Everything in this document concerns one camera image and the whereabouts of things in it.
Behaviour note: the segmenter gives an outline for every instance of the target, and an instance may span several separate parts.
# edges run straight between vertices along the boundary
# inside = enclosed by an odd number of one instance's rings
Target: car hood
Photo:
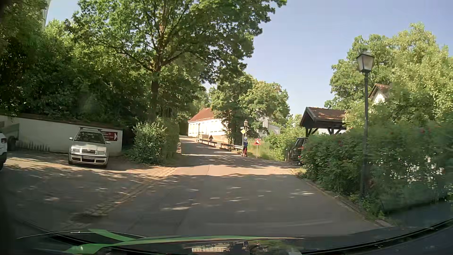
[[[259,237],[259,236],[157,236],[137,235],[89,229],[49,233],[21,238],[20,246],[64,251],[70,254],[95,254],[102,249],[121,248],[152,251],[162,254],[200,255],[250,255],[287,254],[296,255],[300,251],[313,251],[374,242],[404,235],[421,228],[382,228],[342,236],[300,236],[300,237]]]
[[[95,142],[81,142],[81,141],[73,141],[72,146],[73,148],[80,148],[80,149],[88,149],[88,150],[96,150],[96,151],[107,151],[107,147],[105,144],[95,143]]]

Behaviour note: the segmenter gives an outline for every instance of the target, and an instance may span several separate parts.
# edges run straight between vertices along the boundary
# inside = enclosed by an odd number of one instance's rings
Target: red sign
[[[103,131],[102,134],[107,141],[118,141],[118,132]]]

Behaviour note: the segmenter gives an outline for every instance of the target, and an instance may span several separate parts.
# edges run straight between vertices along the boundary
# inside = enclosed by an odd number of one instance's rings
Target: person
[[[249,143],[247,142],[247,138],[244,139],[244,147],[242,148],[242,157],[243,156],[247,156],[247,146],[249,145]]]

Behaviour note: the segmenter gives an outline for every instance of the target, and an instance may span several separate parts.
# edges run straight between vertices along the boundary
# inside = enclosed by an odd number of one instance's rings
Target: car roof rack
[[[82,129],[96,129],[99,132],[102,132],[102,129],[100,129],[100,128],[91,128],[91,127],[79,127],[79,128],[80,128],[80,130],[82,130]]]

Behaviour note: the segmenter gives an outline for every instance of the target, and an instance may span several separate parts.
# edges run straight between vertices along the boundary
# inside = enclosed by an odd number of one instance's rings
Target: guardrail
[[[219,147],[221,149],[242,151],[241,145],[231,145],[231,144],[224,143],[224,142],[215,142],[215,141],[210,141],[210,140],[200,139],[200,138],[197,138],[197,142],[205,143],[207,145],[214,146],[214,147]]]

